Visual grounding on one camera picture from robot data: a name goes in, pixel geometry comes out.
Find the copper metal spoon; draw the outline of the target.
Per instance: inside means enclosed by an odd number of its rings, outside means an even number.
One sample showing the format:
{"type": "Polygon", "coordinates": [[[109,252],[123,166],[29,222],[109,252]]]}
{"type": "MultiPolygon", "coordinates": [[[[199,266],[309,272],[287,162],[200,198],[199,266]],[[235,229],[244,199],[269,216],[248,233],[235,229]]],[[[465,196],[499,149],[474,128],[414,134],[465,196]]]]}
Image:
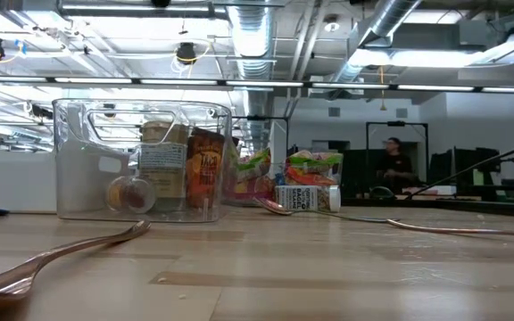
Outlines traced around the copper metal spoon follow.
{"type": "Polygon", "coordinates": [[[124,243],[146,234],[150,227],[151,223],[149,221],[142,220],[128,230],[116,235],[85,239],[43,251],[20,265],[0,273],[0,311],[26,300],[30,295],[37,274],[52,261],[75,251],[107,244],[124,243]]]}

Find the long ceiling light strip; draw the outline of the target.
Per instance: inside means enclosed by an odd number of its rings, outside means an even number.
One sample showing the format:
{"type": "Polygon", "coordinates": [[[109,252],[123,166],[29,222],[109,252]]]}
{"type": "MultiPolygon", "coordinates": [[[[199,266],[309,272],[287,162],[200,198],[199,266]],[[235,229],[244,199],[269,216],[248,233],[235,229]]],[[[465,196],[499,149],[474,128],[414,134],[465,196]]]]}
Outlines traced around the long ceiling light strip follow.
{"type": "Polygon", "coordinates": [[[25,86],[88,86],[88,87],[168,87],[176,89],[207,88],[235,89],[318,89],[318,90],[373,90],[410,92],[450,92],[514,95],[514,86],[441,86],[377,83],[332,83],[314,81],[247,81],[196,78],[86,78],[0,76],[0,83],[25,86]]]}

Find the pink and green ramen packet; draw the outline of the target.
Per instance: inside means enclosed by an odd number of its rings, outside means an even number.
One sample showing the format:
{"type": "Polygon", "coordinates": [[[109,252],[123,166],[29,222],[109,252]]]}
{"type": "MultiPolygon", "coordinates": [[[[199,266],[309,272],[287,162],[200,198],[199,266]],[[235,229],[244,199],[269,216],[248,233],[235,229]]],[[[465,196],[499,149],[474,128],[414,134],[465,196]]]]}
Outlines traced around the pink and green ramen packet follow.
{"type": "Polygon", "coordinates": [[[343,155],[338,152],[310,152],[302,150],[290,155],[286,164],[305,173],[320,173],[332,169],[342,162],[343,155]]]}
{"type": "Polygon", "coordinates": [[[270,199],[275,189],[275,182],[269,177],[270,166],[270,148],[240,159],[236,165],[233,200],[250,202],[254,198],[270,199]]]}

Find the gold-lidded seasoning jar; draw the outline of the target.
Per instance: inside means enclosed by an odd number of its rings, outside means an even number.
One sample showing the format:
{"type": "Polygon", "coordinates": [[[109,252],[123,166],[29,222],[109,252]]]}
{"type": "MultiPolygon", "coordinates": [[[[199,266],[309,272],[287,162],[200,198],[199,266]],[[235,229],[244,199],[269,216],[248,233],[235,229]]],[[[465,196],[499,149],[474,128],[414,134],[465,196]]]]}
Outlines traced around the gold-lidded seasoning jar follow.
{"type": "Polygon", "coordinates": [[[171,121],[148,121],[141,127],[138,159],[141,177],[148,180],[156,196],[155,209],[181,210],[186,199],[186,157],[189,130],[171,121]]]}

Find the black stand frame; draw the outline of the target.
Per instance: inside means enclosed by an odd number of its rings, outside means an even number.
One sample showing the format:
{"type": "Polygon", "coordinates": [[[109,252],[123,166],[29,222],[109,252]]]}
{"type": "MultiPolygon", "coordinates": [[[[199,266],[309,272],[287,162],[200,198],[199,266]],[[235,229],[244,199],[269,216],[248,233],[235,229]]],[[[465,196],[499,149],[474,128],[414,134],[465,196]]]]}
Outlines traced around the black stand frame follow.
{"type": "Polygon", "coordinates": [[[425,140],[425,172],[426,175],[429,171],[429,162],[430,162],[430,156],[429,156],[429,125],[427,123],[423,122],[405,122],[400,120],[395,121],[368,121],[365,123],[365,166],[368,167],[369,165],[369,148],[370,148],[370,127],[374,126],[386,126],[386,127],[411,127],[414,131],[417,132],[415,127],[419,126],[424,129],[424,140],[425,140]]]}

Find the white plastic tray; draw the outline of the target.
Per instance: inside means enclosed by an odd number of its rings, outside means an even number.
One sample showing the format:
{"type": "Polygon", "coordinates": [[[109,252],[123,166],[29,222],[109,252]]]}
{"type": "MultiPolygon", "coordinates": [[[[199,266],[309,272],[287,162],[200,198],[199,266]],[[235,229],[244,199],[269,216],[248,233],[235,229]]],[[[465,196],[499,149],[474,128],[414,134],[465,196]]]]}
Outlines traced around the white plastic tray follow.
{"type": "Polygon", "coordinates": [[[55,161],[51,152],[0,151],[0,209],[55,213],[55,161]]]}

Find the black computer monitor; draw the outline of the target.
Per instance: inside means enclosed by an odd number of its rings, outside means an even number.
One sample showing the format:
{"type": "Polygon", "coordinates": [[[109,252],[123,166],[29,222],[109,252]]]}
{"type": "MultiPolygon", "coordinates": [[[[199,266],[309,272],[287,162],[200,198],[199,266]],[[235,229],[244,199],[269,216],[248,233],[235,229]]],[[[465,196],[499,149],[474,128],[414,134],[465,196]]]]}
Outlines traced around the black computer monitor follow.
{"type": "Polygon", "coordinates": [[[501,157],[495,149],[453,147],[447,152],[432,155],[427,181],[456,185],[458,191],[476,186],[505,185],[503,178],[494,181],[494,176],[501,174],[502,164],[506,162],[514,163],[514,157],[501,157]]]}

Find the narrow clear plastic bin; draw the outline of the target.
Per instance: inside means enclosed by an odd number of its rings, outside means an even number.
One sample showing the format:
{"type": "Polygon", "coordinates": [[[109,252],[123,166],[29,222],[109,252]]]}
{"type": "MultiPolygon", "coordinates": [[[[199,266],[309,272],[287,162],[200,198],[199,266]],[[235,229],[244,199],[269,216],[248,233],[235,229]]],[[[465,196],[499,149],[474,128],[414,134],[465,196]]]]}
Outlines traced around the narrow clear plastic bin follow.
{"type": "Polygon", "coordinates": [[[61,99],[54,107],[60,218],[220,219],[231,112],[215,103],[61,99]]]}

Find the person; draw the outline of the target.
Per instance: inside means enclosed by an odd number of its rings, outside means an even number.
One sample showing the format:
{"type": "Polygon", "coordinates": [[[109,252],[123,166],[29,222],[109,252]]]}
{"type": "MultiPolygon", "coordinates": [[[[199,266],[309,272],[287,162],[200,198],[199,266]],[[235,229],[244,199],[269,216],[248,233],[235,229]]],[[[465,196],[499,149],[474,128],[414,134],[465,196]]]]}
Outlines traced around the person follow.
{"type": "Polygon", "coordinates": [[[378,183],[394,193],[414,186],[419,181],[410,158],[402,152],[402,142],[390,137],[385,143],[385,155],[376,165],[378,183]]]}

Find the orange taco seasoning packet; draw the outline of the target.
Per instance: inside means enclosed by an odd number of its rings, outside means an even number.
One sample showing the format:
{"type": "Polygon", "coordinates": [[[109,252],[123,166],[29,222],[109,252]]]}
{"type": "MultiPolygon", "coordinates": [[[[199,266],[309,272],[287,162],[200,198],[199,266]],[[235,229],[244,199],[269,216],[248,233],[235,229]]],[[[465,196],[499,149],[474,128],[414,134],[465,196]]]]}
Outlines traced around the orange taco seasoning packet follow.
{"type": "Polygon", "coordinates": [[[187,140],[187,205],[210,208],[216,194],[225,137],[203,128],[194,128],[187,140]]]}

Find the rose gold metal spoon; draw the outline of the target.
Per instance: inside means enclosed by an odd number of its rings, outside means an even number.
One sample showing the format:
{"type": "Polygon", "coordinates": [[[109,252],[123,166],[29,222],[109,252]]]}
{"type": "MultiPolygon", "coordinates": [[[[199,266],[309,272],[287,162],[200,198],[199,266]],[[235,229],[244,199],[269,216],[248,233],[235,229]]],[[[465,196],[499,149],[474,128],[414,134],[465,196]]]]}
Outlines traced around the rose gold metal spoon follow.
{"type": "Polygon", "coordinates": [[[435,234],[469,234],[469,235],[509,235],[514,236],[514,231],[504,231],[497,229],[470,229],[470,228],[441,228],[429,226],[414,226],[401,223],[396,220],[387,219],[385,221],[388,225],[395,226],[401,229],[407,229],[418,232],[427,232],[435,234]]]}

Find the small cork-stoppered glass jar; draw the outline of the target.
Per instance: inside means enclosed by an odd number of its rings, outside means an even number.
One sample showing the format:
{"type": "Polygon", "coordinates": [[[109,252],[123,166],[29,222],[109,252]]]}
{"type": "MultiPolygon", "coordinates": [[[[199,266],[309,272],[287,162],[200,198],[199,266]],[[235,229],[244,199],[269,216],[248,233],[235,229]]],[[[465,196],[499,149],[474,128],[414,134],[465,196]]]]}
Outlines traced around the small cork-stoppered glass jar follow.
{"type": "Polygon", "coordinates": [[[111,210],[143,214],[149,211],[155,202],[153,186],[141,177],[117,177],[106,188],[105,203],[111,210]]]}

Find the white-capped bagel seasoning jar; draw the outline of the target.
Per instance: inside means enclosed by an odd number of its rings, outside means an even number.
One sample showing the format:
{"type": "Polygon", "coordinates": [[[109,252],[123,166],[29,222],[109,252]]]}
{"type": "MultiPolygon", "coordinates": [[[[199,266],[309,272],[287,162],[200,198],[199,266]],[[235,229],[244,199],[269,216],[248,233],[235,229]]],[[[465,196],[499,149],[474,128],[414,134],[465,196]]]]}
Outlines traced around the white-capped bagel seasoning jar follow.
{"type": "Polygon", "coordinates": [[[276,203],[288,210],[316,210],[337,213],[341,209],[338,185],[279,185],[276,203]]]}

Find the straight silver air duct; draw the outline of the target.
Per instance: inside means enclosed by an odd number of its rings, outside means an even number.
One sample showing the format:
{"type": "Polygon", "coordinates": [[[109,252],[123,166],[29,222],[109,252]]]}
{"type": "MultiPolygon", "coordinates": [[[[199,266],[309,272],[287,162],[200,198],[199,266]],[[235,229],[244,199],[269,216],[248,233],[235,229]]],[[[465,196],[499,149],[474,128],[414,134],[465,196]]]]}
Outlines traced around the straight silver air duct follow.
{"type": "MultiPolygon", "coordinates": [[[[246,0],[247,4],[229,6],[231,36],[238,76],[242,80],[270,80],[274,10],[265,5],[269,0],[246,0]]],[[[243,93],[245,116],[268,117],[272,113],[272,91],[263,88],[246,89],[243,93]]]]}

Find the pink spoon with teal handle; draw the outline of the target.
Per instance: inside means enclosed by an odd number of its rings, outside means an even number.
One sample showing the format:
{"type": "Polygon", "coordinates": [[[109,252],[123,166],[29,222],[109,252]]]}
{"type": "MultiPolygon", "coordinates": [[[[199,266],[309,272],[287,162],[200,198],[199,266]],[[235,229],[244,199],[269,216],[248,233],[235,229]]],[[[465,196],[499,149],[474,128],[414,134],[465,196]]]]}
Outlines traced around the pink spoon with teal handle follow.
{"type": "Polygon", "coordinates": [[[253,202],[265,210],[278,214],[281,216],[292,216],[296,213],[315,213],[320,214],[322,216],[332,217],[332,218],[340,218],[349,221],[357,221],[357,222],[366,222],[366,223],[378,223],[378,224],[388,224],[388,223],[398,223],[398,220],[389,219],[389,218],[358,218],[358,217],[346,217],[339,214],[335,214],[332,212],[319,211],[319,210],[288,210],[282,205],[275,203],[273,201],[263,199],[263,198],[254,198],[253,202]]]}

